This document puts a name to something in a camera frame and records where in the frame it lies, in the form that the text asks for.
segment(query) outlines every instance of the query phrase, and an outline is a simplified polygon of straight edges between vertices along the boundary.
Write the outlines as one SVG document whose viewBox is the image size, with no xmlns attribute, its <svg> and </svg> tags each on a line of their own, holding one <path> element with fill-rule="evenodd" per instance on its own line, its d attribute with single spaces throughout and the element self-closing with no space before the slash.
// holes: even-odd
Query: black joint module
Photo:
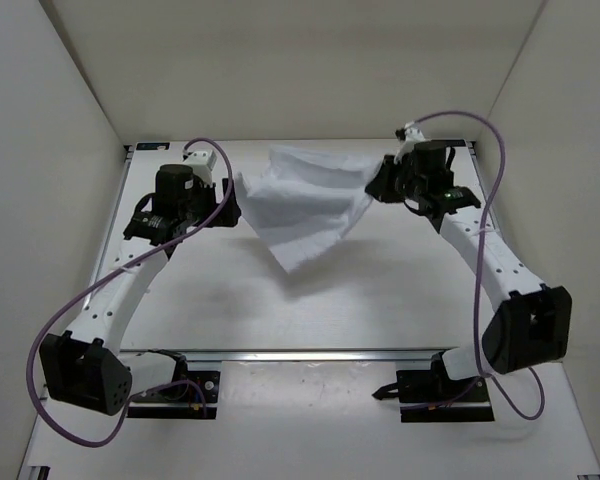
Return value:
<svg viewBox="0 0 600 480">
<path fill-rule="evenodd" d="M 396 185 L 404 168 L 401 163 L 395 163 L 394 155 L 385 155 L 380 170 L 365 192 L 381 203 L 403 203 L 406 196 L 397 190 Z"/>
<path fill-rule="evenodd" d="M 407 139 L 407 131 L 404 128 L 399 128 L 396 130 L 396 138 L 404 142 Z"/>
<path fill-rule="evenodd" d="M 40 345 L 40 360 L 49 396 L 54 400 L 115 415 L 131 392 L 131 372 L 96 339 L 89 344 L 48 334 Z"/>
<path fill-rule="evenodd" d="M 571 295 L 564 287 L 503 301 L 482 336 L 489 364 L 501 374 L 559 360 L 567 353 Z"/>
</svg>

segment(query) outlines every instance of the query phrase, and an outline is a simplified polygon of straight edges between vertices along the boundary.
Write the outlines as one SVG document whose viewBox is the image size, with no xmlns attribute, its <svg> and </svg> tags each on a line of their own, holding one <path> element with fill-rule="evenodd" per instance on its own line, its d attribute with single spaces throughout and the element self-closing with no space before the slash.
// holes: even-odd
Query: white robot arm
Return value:
<svg viewBox="0 0 600 480">
<path fill-rule="evenodd" d="M 214 164 L 215 154 L 203 151 L 189 155 L 182 164 L 160 168 L 156 191 L 136 206 L 111 270 L 180 237 L 217 208 L 211 183 Z M 227 182 L 223 183 L 226 191 Z M 145 211 L 149 201 L 151 210 Z M 233 227 L 239 217 L 240 209 L 231 194 L 209 226 Z M 118 357 L 131 317 L 175 248 L 128 266 L 93 294 L 62 335 L 46 335 L 40 345 L 40 358 L 52 398 L 114 415 L 130 396 L 186 374 L 186 359 L 174 352 L 152 350 Z"/>
<path fill-rule="evenodd" d="M 412 132 L 396 134 L 403 142 L 406 135 L 413 140 Z M 382 203 L 405 203 L 412 213 L 426 217 L 476 273 L 484 212 L 470 189 L 454 185 L 455 150 L 444 141 L 406 143 L 398 155 L 385 156 L 367 193 Z M 416 202 L 418 208 L 407 200 Z M 571 296 L 564 287 L 547 286 L 490 224 L 485 227 L 481 284 L 495 315 L 478 345 L 483 371 L 478 371 L 475 346 L 470 344 L 444 352 L 441 360 L 432 359 L 441 361 L 435 370 L 444 372 L 443 381 L 506 374 L 566 354 Z"/>
</svg>

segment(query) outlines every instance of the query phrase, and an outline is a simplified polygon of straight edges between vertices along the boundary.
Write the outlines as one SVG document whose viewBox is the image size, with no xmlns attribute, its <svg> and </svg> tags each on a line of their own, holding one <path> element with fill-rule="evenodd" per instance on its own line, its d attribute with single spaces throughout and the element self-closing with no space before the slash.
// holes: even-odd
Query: white towel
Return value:
<svg viewBox="0 0 600 480">
<path fill-rule="evenodd" d="M 234 179 L 243 218 L 290 272 L 340 242 L 369 208 L 382 157 L 272 146 L 260 177 Z"/>
</svg>

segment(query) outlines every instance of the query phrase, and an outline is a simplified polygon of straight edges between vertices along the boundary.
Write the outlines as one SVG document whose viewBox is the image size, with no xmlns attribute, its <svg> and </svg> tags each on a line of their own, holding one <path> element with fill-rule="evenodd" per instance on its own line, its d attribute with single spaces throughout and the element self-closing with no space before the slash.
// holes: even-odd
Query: white table surface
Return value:
<svg viewBox="0 0 600 480">
<path fill-rule="evenodd" d="M 381 157 L 390 141 L 290 142 Z M 157 168 L 182 144 L 136 152 L 112 238 L 120 238 Z M 257 174 L 268 142 L 224 142 L 236 170 Z M 457 183 L 479 194 L 467 151 Z M 117 241 L 107 249 L 115 255 Z M 374 204 L 319 264 L 286 276 L 244 222 L 181 245 L 134 316 L 123 346 L 171 349 L 425 348 L 471 341 L 473 274 L 428 221 Z M 491 317 L 483 296 L 483 326 Z M 371 393 L 394 382 L 394 362 L 224 362 L 214 421 L 127 419 L 91 450 L 38 419 L 25 464 L 49 480 L 543 479 L 600 473 L 562 365 L 538 368 L 547 392 L 540 420 L 517 417 L 489 384 L 495 422 L 401 424 L 397 401 Z M 528 372 L 503 379 L 525 412 L 537 408 Z M 47 408 L 85 438 L 115 418 L 53 400 Z"/>
<path fill-rule="evenodd" d="M 38 423 L 27 464 L 48 480 L 576 480 L 600 473 L 562 365 L 538 368 L 547 410 L 517 417 L 495 392 L 496 422 L 400 423 L 392 362 L 236 363 L 222 366 L 213 421 L 127 419 L 111 444 L 86 449 Z M 538 405 L 529 372 L 503 379 L 525 412 Z M 115 418 L 54 401 L 50 413 L 89 439 Z"/>
<path fill-rule="evenodd" d="M 284 142 L 382 158 L 391 140 Z M 267 141 L 223 142 L 234 171 L 260 174 Z M 105 264 L 115 258 L 133 207 L 153 191 L 160 165 L 181 161 L 183 143 L 136 151 Z M 224 176 L 221 159 L 214 178 Z M 479 187 L 468 149 L 456 183 Z M 431 224 L 402 205 L 374 202 L 345 241 L 287 275 L 249 225 L 202 231 L 176 250 L 125 334 L 123 349 L 427 348 L 471 341 L 474 275 Z M 483 326 L 491 318 L 483 295 Z"/>
</svg>

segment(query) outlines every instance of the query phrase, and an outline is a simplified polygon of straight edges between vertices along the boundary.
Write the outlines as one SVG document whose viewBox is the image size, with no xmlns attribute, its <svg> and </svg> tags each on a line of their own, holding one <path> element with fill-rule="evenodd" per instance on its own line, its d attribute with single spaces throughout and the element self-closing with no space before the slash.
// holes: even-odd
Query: purple cable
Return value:
<svg viewBox="0 0 600 480">
<path fill-rule="evenodd" d="M 540 406 L 538 408 L 538 411 L 535 414 L 526 415 L 513 402 L 513 400 L 511 399 L 509 394 L 505 391 L 504 387 L 500 384 L 498 379 L 484 370 L 484 368 L 482 367 L 482 359 L 481 359 L 481 355 L 480 355 L 480 294 L 481 294 L 481 287 L 482 287 L 482 272 L 484 270 L 484 244 L 485 244 L 485 234 L 486 234 L 485 226 L 487 224 L 487 216 L 489 215 L 489 210 L 491 209 L 491 205 L 493 204 L 493 200 L 495 199 L 496 193 L 498 192 L 498 188 L 500 188 L 500 182 L 502 182 L 502 177 L 504 176 L 504 168 L 506 165 L 504 139 L 502 138 L 502 135 L 500 134 L 500 132 L 498 131 L 496 126 L 493 123 L 491 123 L 489 120 L 487 120 L 486 118 L 484 118 L 481 115 L 478 115 L 478 114 L 472 113 L 472 112 L 467 112 L 464 110 L 444 110 L 441 112 L 431 113 L 429 115 L 425 115 L 424 117 L 421 117 L 421 118 L 415 120 L 413 123 L 415 125 L 418 125 L 420 123 L 426 122 L 427 120 L 431 120 L 433 118 L 438 118 L 438 117 L 445 117 L 448 115 L 458 115 L 461 117 L 469 117 L 469 118 L 472 118 L 472 119 L 477 120 L 478 122 L 482 123 L 485 127 L 487 127 L 489 130 L 491 130 L 491 133 L 493 133 L 493 135 L 496 137 L 496 140 L 498 141 L 498 148 L 500 149 L 500 167 L 498 168 L 498 174 L 496 175 L 496 179 L 493 182 L 493 187 L 491 188 L 491 192 L 489 193 L 489 196 L 487 197 L 487 200 L 485 201 L 485 204 L 484 204 L 482 216 L 480 217 L 480 233 L 478 236 L 478 260 L 476 263 L 476 283 L 475 283 L 475 291 L 474 291 L 474 297 L 473 297 L 473 350 L 474 350 L 474 354 L 476 357 L 476 366 L 478 367 L 478 373 L 483 378 L 491 378 L 491 380 L 493 381 L 495 386 L 498 388 L 498 390 L 500 391 L 502 396 L 505 398 L 507 403 L 511 406 L 511 408 L 520 417 L 524 418 L 525 420 L 536 420 L 544 412 L 545 403 L 546 403 L 544 386 L 542 385 L 542 381 L 540 380 L 540 377 L 538 376 L 536 371 L 531 367 L 529 368 L 529 370 L 531 371 L 531 374 L 536 379 L 536 383 L 538 384 L 538 389 L 540 390 Z M 432 408 L 432 407 L 437 407 L 437 406 L 442 406 L 442 405 L 446 405 L 449 403 L 453 403 L 453 402 L 459 400 L 461 397 L 463 397 L 466 393 L 468 393 L 469 390 L 471 390 L 471 388 L 473 388 L 473 386 L 477 382 L 478 382 L 478 379 L 476 379 L 474 382 L 472 382 L 462 393 L 460 393 L 459 395 L 457 395 L 456 397 L 454 397 L 451 400 L 448 400 L 445 402 L 438 402 L 435 404 L 430 403 L 430 404 L 422 404 L 422 405 L 413 405 L 411 407 L 406 407 L 406 409 L 416 410 L 416 409 Z"/>
<path fill-rule="evenodd" d="M 167 248 L 177 245 L 177 244 L 183 242 L 184 240 L 186 240 L 187 238 L 194 236 L 200 230 L 202 230 L 207 225 L 209 225 L 213 221 L 213 219 L 216 218 L 218 216 L 218 214 L 222 211 L 224 206 L 229 201 L 229 196 L 231 194 L 231 191 L 233 190 L 233 171 L 231 169 L 231 163 L 229 162 L 229 157 L 227 156 L 226 152 L 222 149 L 222 147 L 220 145 L 218 145 L 215 141 L 208 139 L 208 138 L 194 138 L 193 140 L 191 140 L 184 146 L 183 150 L 186 152 L 187 149 L 189 147 L 191 147 L 191 145 L 193 145 L 195 143 L 199 143 L 199 142 L 205 142 L 205 143 L 208 143 L 209 145 L 211 145 L 212 147 L 214 147 L 220 153 L 220 155 L 222 156 L 222 159 L 224 160 L 225 165 L 227 166 L 227 178 L 228 178 L 227 190 L 224 194 L 224 198 L 222 199 L 222 201 L 220 202 L 218 207 L 211 213 L 211 215 L 209 215 L 209 217 L 207 217 L 202 223 L 200 223 L 198 226 L 196 226 L 189 233 L 185 233 L 184 235 L 182 235 L 178 238 L 174 238 L 173 240 L 165 243 L 164 245 L 160 245 L 156 248 L 149 250 L 148 252 L 143 253 L 139 257 L 136 257 L 134 260 L 131 260 L 130 262 L 123 265 L 122 267 L 118 268 L 117 270 L 114 270 L 113 272 L 109 273 L 108 275 L 102 277 L 100 280 L 98 280 L 91 286 L 87 287 L 83 292 L 76 295 L 73 299 L 69 300 L 69 302 L 67 302 L 67 304 L 65 306 L 63 306 L 60 310 L 58 310 L 47 321 L 47 323 L 45 323 L 45 325 L 42 327 L 42 329 L 40 330 L 38 335 L 36 335 L 36 338 L 34 339 L 33 344 L 31 345 L 31 349 L 29 350 L 29 356 L 27 357 L 27 366 L 26 366 L 26 381 L 27 381 L 27 391 L 29 393 L 29 398 L 31 399 L 31 403 L 33 403 L 33 407 L 36 409 L 36 412 L 38 412 L 38 415 L 40 415 L 40 418 L 42 418 L 42 420 L 44 420 L 44 422 L 47 425 L 49 425 L 49 427 L 53 431 L 55 431 L 62 437 L 66 438 L 67 440 L 69 440 L 73 443 L 76 443 L 78 445 L 81 445 L 83 447 L 98 448 L 98 447 L 107 445 L 109 442 L 111 442 L 111 440 L 113 440 L 115 438 L 115 436 L 120 431 L 120 428 L 122 427 L 122 423 L 124 422 L 124 419 L 126 417 L 127 410 L 129 409 L 129 403 L 131 402 L 133 397 L 130 397 L 127 400 L 127 403 L 125 404 L 125 406 L 122 410 L 122 413 L 120 414 L 118 423 L 116 424 L 115 428 L 113 429 L 113 431 L 107 438 L 105 438 L 104 440 L 95 441 L 95 442 L 80 438 L 80 437 L 72 434 L 71 432 L 68 432 L 64 428 L 62 428 L 62 426 L 60 426 L 51 417 L 51 415 L 49 415 L 49 413 L 45 410 L 44 405 L 42 404 L 42 401 L 40 400 L 40 398 L 38 398 L 38 395 L 36 392 L 36 387 L 35 387 L 35 384 L 33 381 L 33 366 L 34 366 L 35 359 L 36 359 L 36 353 L 37 353 L 38 349 L 40 348 L 40 344 L 42 343 L 42 340 L 44 339 L 45 335 L 49 332 L 49 330 L 51 330 L 51 328 L 55 325 L 55 323 L 65 313 L 67 313 L 71 308 L 73 308 L 75 305 L 77 305 L 78 302 L 80 302 L 80 300 L 82 300 L 83 298 L 85 298 L 87 295 L 94 292 L 95 290 L 99 289 L 103 285 L 106 285 L 107 283 L 109 283 L 111 280 L 113 280 L 118 275 L 123 273 L 126 269 L 132 268 L 132 267 L 136 266 L 137 263 L 143 262 L 144 260 L 151 257 L 152 255 L 155 255 L 158 252 L 166 250 Z M 168 383 L 166 385 L 160 385 L 158 387 L 151 388 L 147 391 L 148 392 L 156 392 L 158 390 L 163 390 L 165 388 L 169 388 L 169 387 L 173 387 L 173 386 L 177 386 L 177 385 L 184 385 L 184 384 L 193 386 L 193 388 L 196 389 L 196 392 L 198 393 L 198 395 L 200 395 L 200 398 L 202 399 L 202 407 L 204 410 L 204 415 L 206 416 L 207 404 L 205 402 L 202 390 L 200 389 L 200 387 L 197 384 L 195 384 L 194 382 L 191 382 L 190 380 L 178 380 L 178 381 L 175 381 L 172 383 Z"/>
</svg>

